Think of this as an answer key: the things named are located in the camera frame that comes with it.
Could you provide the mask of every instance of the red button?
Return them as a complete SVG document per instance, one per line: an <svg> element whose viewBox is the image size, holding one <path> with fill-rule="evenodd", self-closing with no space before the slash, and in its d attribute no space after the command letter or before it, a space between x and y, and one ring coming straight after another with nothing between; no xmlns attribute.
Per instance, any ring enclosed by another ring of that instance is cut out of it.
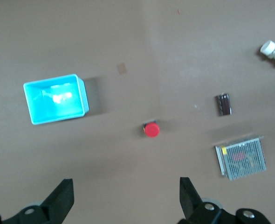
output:
<svg viewBox="0 0 275 224"><path fill-rule="evenodd" d="M144 127L145 134L150 138L155 138L159 134L159 126L155 122L151 122Z"/></svg>

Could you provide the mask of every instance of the screw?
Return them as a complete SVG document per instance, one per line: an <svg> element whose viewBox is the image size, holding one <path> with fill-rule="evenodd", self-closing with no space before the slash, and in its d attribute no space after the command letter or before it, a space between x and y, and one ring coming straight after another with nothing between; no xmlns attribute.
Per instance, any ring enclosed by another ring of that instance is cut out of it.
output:
<svg viewBox="0 0 275 224"><path fill-rule="evenodd" d="M243 215L247 218L254 218L254 214L248 210L243 211Z"/></svg>
<svg viewBox="0 0 275 224"><path fill-rule="evenodd" d="M205 204L205 209L213 211L214 210L214 206L212 204L207 203L207 204Z"/></svg>
<svg viewBox="0 0 275 224"><path fill-rule="evenodd" d="M25 211L25 215L29 215L34 212L34 209L28 209Z"/></svg>

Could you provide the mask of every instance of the plastic bin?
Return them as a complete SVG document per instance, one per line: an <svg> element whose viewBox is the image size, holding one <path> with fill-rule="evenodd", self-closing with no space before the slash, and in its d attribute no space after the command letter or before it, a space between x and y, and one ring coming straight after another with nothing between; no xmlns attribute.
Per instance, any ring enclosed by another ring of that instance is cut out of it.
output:
<svg viewBox="0 0 275 224"><path fill-rule="evenodd" d="M89 111L85 85L76 74L24 84L33 125L83 117Z"/></svg>

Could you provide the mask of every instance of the metal mesh cover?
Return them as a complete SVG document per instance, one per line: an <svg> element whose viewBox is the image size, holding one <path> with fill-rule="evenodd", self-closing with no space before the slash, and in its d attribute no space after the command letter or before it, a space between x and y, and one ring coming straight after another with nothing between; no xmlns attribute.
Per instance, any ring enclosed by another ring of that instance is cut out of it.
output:
<svg viewBox="0 0 275 224"><path fill-rule="evenodd" d="M222 175L230 180L266 170L260 138L216 146Z"/></svg>

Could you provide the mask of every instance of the yellow label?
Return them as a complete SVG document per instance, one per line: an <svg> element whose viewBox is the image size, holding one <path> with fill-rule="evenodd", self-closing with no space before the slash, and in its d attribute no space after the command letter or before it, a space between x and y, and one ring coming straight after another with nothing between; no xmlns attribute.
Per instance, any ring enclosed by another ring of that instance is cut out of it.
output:
<svg viewBox="0 0 275 224"><path fill-rule="evenodd" d="M227 148L226 147L221 147L222 149L222 154L226 155L227 154Z"/></svg>

